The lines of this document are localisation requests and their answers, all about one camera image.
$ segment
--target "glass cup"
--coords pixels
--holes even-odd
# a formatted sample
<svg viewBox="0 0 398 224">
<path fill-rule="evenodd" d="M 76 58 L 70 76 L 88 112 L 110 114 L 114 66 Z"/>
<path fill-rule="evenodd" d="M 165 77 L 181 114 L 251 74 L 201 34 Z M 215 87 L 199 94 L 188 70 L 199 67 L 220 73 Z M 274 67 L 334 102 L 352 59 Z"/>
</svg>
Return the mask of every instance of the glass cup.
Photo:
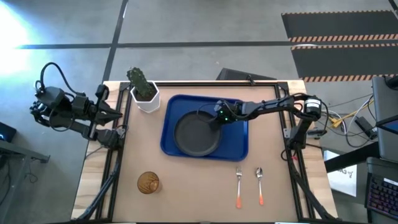
<svg viewBox="0 0 398 224">
<path fill-rule="evenodd" d="M 154 172 L 145 172 L 139 176 L 137 187 L 138 190 L 143 194 L 159 192 L 161 188 L 159 177 Z"/>
</svg>

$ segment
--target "black plate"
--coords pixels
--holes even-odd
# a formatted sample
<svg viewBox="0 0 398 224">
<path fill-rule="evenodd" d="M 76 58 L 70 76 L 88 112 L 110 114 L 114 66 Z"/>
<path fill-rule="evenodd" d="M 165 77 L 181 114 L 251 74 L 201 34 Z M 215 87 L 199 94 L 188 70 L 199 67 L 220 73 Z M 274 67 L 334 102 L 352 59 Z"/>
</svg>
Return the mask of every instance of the black plate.
<svg viewBox="0 0 398 224">
<path fill-rule="evenodd" d="M 182 116 L 174 127 L 177 147 L 189 156 L 205 156 L 217 149 L 221 139 L 221 128 L 211 128 L 206 121 L 214 116 L 205 112 L 191 111 Z"/>
</svg>

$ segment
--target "potted plant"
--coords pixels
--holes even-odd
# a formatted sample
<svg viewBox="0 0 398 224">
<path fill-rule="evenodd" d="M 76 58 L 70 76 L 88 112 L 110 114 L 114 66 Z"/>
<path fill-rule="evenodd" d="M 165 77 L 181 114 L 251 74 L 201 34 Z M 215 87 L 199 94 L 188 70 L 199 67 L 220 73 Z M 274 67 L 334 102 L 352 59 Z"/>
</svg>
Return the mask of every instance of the potted plant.
<svg viewBox="0 0 398 224">
<path fill-rule="evenodd" d="M 134 87 L 130 93 L 138 108 L 146 113 L 159 109 L 160 95 L 155 82 L 147 81 L 144 73 L 136 67 L 127 71 L 127 77 Z"/>
</svg>

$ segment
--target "keyboard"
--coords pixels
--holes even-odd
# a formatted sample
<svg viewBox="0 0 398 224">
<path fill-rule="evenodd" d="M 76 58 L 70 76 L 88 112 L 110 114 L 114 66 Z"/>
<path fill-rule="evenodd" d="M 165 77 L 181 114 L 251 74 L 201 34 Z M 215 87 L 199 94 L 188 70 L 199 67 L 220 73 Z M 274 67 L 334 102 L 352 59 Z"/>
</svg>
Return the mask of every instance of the keyboard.
<svg viewBox="0 0 398 224">
<path fill-rule="evenodd" d="M 398 183 L 371 176 L 366 208 L 398 220 Z"/>
</svg>

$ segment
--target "white pot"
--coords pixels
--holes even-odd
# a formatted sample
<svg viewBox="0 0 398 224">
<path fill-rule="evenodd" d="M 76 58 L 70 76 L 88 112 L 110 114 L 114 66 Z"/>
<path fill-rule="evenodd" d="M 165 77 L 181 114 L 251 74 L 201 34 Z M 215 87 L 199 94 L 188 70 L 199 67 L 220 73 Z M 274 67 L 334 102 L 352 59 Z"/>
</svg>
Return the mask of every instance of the white pot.
<svg viewBox="0 0 398 224">
<path fill-rule="evenodd" d="M 138 108 L 145 111 L 146 113 L 152 113 L 160 108 L 160 93 L 159 93 L 159 89 L 157 88 L 155 82 L 153 82 L 153 81 L 148 81 L 148 82 L 153 84 L 153 86 L 156 89 L 156 94 L 151 101 L 138 101 L 136 99 L 136 96 L 134 96 L 134 90 L 136 89 L 136 87 L 134 87 L 130 91 L 130 94 L 132 95 L 132 98 L 134 99 L 134 101 L 137 103 Z"/>
</svg>

